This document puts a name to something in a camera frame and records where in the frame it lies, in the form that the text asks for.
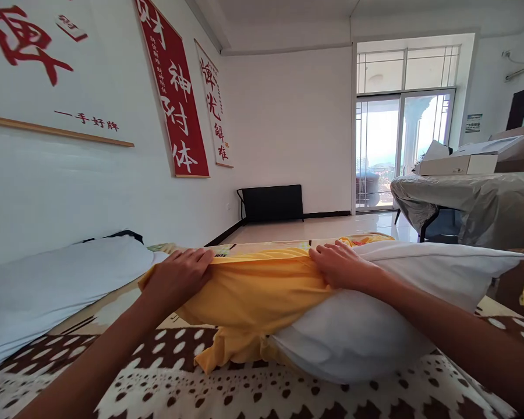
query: table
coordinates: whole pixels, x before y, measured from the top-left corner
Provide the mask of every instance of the table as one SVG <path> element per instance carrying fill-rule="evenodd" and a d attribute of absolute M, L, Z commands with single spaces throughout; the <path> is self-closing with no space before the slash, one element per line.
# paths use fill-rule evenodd
<path fill-rule="evenodd" d="M 439 208 L 459 210 L 459 244 L 506 250 L 524 247 L 524 172 L 396 177 L 390 190 L 418 231 Z"/>

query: sliding glass door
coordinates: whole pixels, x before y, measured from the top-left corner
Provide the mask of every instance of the sliding glass door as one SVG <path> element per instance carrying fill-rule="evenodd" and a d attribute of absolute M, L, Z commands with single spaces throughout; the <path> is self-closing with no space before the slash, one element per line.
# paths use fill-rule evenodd
<path fill-rule="evenodd" d="M 454 89 L 357 98 L 357 212 L 393 209 L 390 182 L 409 173 L 432 141 L 447 144 Z"/>

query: calligraphy scroll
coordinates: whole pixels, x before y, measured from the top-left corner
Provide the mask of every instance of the calligraphy scroll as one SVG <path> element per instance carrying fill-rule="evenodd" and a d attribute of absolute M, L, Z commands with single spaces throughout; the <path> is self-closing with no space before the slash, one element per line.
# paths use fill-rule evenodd
<path fill-rule="evenodd" d="M 106 68 L 89 1 L 0 0 L 0 125 L 122 144 Z"/>
<path fill-rule="evenodd" d="M 176 177 L 210 177 L 185 48 L 150 0 L 135 0 L 169 134 Z"/>
<path fill-rule="evenodd" d="M 204 95 L 210 117 L 211 137 L 214 140 L 215 164 L 232 168 L 229 138 L 225 136 L 223 104 L 221 102 L 221 89 L 219 87 L 219 71 L 204 49 L 196 42 L 196 51 L 200 60 L 202 78 L 204 81 Z"/>

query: bed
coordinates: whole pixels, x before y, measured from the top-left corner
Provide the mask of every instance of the bed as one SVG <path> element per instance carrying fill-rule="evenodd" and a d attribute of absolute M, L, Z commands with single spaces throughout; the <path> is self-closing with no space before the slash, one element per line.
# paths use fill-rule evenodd
<path fill-rule="evenodd" d="M 369 235 L 349 236 L 364 244 Z M 219 257 L 331 240 L 214 246 Z M 170 253 L 174 244 L 151 246 Z M 0 418 L 12 418 L 75 361 L 138 297 L 137 280 L 71 316 L 0 364 Z M 476 316 L 524 344 L 524 317 L 485 297 Z M 136 348 L 95 417 L 138 418 L 509 418 L 515 412 L 439 351 L 387 377 L 336 385 L 258 361 L 229 363 L 206 376 L 194 356 L 216 329 L 176 314 Z"/>

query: floor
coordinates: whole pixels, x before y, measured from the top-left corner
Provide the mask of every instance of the floor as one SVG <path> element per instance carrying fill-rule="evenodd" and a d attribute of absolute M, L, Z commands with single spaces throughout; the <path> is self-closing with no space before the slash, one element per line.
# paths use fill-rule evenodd
<path fill-rule="evenodd" d="M 257 243 L 281 240 L 309 240 L 341 237 L 357 233 L 385 233 L 397 240 L 417 243 L 415 231 L 400 215 L 394 225 L 396 212 L 380 212 L 376 214 L 357 214 L 351 216 L 312 218 L 302 221 L 286 221 L 276 223 L 253 223 L 238 229 L 227 237 L 225 243 Z"/>

